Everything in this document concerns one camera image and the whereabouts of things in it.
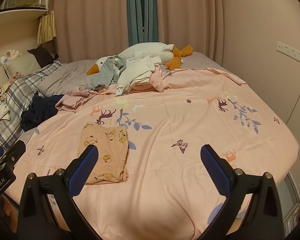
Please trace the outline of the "peach cartoon print garment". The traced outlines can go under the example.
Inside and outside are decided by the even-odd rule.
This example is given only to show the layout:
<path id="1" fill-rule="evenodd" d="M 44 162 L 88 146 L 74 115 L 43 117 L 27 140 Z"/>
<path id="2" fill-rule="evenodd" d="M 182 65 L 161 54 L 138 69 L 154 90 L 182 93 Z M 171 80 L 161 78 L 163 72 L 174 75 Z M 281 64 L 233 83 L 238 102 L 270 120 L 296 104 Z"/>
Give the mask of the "peach cartoon print garment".
<path id="1" fill-rule="evenodd" d="M 78 155 L 89 146 L 98 149 L 96 162 L 86 184 L 109 184 L 127 181 L 129 174 L 126 167 L 128 137 L 125 127 L 103 127 L 88 122 L 83 126 L 78 147 Z"/>

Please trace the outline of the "navy blue garment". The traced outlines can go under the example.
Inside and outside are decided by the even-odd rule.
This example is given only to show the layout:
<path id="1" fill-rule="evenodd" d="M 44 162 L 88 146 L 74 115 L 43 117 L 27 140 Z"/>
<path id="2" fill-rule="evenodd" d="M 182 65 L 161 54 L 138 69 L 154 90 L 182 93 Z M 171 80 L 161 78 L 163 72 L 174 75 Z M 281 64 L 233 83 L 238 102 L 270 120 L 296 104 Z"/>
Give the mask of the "navy blue garment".
<path id="1" fill-rule="evenodd" d="M 58 113 L 56 104 L 64 94 L 42 97 L 36 91 L 28 110 L 21 114 L 21 128 L 27 132 Z"/>

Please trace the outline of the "pink crumpled garment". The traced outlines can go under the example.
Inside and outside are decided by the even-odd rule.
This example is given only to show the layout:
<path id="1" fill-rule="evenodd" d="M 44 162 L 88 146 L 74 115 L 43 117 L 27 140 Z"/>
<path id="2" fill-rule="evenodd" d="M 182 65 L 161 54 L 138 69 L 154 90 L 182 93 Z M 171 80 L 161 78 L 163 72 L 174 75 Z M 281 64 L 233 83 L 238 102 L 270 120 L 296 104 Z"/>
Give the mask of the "pink crumpled garment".
<path id="1" fill-rule="evenodd" d="M 98 95 L 97 91 L 90 89 L 82 89 L 76 86 L 72 90 L 66 92 L 62 98 L 56 103 L 55 108 L 58 111 L 75 112 L 90 99 Z"/>

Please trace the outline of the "pink printed duvet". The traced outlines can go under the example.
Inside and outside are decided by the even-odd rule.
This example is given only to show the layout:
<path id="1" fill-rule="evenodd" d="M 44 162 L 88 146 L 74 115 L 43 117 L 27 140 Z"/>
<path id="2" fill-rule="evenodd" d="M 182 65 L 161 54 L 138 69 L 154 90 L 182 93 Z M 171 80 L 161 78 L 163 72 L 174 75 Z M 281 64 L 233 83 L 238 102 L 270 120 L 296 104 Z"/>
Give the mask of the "pink printed duvet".
<path id="1" fill-rule="evenodd" d="M 129 148 L 127 181 L 86 185 L 75 202 L 103 239 L 195 239 L 224 198 L 200 159 L 209 144 L 233 168 L 269 172 L 279 183 L 297 160 L 299 145 L 286 124 L 242 80 L 209 70 L 180 70 L 162 93 L 104 93 L 75 112 L 40 124 L 15 167 L 8 195 L 20 202 L 29 173 L 53 174 L 79 155 L 93 125 L 103 139 Z"/>

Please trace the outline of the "cream padded headboard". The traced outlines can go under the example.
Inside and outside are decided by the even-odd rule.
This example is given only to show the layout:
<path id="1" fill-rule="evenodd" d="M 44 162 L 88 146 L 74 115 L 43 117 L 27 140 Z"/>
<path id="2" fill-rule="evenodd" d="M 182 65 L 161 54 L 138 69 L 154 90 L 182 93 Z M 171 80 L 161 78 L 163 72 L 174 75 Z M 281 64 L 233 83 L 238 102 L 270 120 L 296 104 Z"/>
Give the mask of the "cream padded headboard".
<path id="1" fill-rule="evenodd" d="M 0 66 L 0 86 L 8 83 L 16 72 L 19 72 L 23 76 L 32 74 L 38 70 L 41 70 L 39 63 L 32 54 L 25 54 L 7 61 L 3 66 Z"/>

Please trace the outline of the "dark brown garment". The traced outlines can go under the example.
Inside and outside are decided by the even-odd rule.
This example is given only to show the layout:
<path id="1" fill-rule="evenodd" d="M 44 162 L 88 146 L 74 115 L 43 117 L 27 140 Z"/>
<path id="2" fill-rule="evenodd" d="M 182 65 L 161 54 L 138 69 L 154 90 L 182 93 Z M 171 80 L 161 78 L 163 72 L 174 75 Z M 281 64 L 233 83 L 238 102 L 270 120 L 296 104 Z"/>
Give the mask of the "dark brown garment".
<path id="1" fill-rule="evenodd" d="M 38 46 L 37 48 L 27 50 L 27 52 L 32 54 L 36 58 L 36 60 L 41 68 L 44 68 L 45 66 L 52 64 L 55 60 L 59 59 L 58 54 L 56 54 L 55 56 L 52 56 L 42 46 Z"/>

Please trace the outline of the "grey small garment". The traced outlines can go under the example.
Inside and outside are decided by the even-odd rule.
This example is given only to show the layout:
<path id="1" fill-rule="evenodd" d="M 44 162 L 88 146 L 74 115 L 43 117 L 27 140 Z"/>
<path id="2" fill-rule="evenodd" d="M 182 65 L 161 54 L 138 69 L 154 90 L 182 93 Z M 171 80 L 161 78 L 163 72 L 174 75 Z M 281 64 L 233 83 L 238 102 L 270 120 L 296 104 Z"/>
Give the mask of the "grey small garment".
<path id="1" fill-rule="evenodd" d="M 91 78 L 91 88 L 108 88 L 117 83 L 120 75 L 126 69 L 126 61 L 119 55 L 106 56 L 96 61 L 99 72 Z"/>

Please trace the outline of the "small yellow striped curtain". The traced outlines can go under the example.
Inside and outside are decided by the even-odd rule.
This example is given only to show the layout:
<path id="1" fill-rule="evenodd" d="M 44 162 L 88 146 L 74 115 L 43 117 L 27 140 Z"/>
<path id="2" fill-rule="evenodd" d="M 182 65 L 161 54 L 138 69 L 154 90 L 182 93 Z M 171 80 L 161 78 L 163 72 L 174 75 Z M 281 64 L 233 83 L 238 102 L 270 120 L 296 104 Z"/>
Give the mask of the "small yellow striped curtain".
<path id="1" fill-rule="evenodd" d="M 52 10 L 39 19 L 37 43 L 44 44 L 53 40 L 55 37 L 57 37 L 55 12 Z"/>

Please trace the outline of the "white folded garment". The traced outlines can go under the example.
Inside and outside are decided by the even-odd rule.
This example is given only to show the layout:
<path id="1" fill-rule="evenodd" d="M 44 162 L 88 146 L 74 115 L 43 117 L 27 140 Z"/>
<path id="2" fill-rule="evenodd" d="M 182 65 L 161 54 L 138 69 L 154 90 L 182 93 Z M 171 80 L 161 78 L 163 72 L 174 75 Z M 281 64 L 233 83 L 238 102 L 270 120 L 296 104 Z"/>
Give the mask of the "white folded garment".
<path id="1" fill-rule="evenodd" d="M 128 93 L 136 83 L 148 82 L 155 71 L 155 64 L 162 63 L 159 56 L 128 60 L 117 81 L 116 96 Z"/>

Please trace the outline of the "pink folded garment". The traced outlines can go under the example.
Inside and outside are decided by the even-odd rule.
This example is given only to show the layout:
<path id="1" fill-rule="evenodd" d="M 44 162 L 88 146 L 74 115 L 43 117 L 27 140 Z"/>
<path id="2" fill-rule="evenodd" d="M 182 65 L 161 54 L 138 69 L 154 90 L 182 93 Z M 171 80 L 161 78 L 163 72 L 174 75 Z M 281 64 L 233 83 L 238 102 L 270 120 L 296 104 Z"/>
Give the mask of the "pink folded garment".
<path id="1" fill-rule="evenodd" d="M 154 65 L 154 70 L 146 72 L 136 77 L 131 85 L 130 90 L 142 91 L 155 89 L 158 92 L 164 91 L 164 82 L 162 78 L 162 70 L 159 64 Z"/>

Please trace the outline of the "pink beige curtain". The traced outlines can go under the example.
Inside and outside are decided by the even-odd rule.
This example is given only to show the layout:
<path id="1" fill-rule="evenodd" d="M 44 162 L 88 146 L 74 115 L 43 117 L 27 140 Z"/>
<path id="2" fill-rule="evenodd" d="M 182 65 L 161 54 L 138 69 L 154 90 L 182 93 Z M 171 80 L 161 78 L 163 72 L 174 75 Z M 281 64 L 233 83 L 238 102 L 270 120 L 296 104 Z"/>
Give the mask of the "pink beige curtain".
<path id="1" fill-rule="evenodd" d="M 53 0 L 63 62 L 115 55 L 142 42 L 191 45 L 221 63 L 222 0 Z"/>

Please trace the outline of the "teal curtain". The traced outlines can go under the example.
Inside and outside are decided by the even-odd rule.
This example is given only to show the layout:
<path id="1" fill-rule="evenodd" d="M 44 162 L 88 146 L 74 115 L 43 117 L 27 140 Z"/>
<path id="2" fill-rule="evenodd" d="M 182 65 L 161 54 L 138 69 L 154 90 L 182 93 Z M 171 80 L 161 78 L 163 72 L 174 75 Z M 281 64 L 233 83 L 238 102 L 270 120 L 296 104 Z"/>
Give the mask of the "teal curtain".
<path id="1" fill-rule="evenodd" d="M 127 0 L 129 45 L 158 42 L 157 0 Z"/>

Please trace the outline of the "white goose plush toy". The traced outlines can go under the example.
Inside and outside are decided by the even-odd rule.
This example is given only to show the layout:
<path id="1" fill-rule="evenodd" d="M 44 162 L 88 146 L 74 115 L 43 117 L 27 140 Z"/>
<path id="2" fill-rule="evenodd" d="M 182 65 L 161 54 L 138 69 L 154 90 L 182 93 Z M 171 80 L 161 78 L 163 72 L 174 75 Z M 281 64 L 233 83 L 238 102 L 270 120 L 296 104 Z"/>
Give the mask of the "white goose plush toy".
<path id="1" fill-rule="evenodd" d="M 161 42 L 146 42 L 135 44 L 118 56 L 126 62 L 136 59 L 143 59 L 150 56 L 152 58 L 160 57 L 161 64 L 165 65 L 168 70 L 180 69 L 183 63 L 183 57 L 193 54 L 193 48 L 188 44 L 183 49 L 178 49 L 174 44 L 165 44 Z"/>

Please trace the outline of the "white wall power strip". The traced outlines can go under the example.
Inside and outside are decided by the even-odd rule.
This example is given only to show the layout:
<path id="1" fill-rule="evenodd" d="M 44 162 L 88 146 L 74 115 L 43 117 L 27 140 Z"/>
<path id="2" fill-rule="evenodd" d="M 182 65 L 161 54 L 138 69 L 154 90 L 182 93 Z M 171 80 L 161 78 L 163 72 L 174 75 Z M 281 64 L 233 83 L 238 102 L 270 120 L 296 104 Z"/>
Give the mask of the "white wall power strip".
<path id="1" fill-rule="evenodd" d="M 300 51 L 289 45 L 277 42 L 276 51 L 300 62 Z"/>

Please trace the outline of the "white wall shelf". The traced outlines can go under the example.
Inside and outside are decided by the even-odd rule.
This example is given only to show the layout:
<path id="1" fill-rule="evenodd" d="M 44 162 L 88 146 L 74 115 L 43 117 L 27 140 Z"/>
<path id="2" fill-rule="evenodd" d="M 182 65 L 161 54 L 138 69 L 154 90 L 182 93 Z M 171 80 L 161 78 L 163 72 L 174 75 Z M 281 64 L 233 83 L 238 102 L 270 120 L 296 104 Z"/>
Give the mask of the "white wall shelf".
<path id="1" fill-rule="evenodd" d="M 49 0 L 4 0 L 0 6 L 0 27 L 34 21 L 48 9 Z"/>

